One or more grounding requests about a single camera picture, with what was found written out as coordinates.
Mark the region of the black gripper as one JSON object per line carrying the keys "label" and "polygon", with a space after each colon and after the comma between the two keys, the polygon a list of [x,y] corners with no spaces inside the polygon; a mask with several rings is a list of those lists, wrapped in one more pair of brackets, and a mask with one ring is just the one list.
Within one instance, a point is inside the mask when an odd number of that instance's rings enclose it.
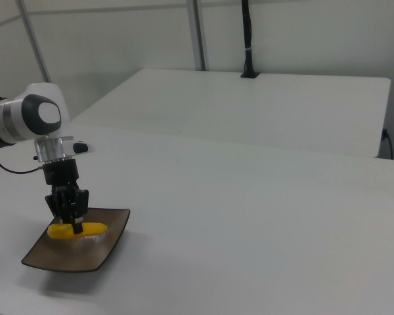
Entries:
{"label": "black gripper", "polygon": [[54,218],[70,223],[74,234],[83,232],[83,216],[88,212],[89,191],[77,185],[79,173],[75,159],[54,161],[43,165],[45,181],[51,186],[51,194],[45,197]]}

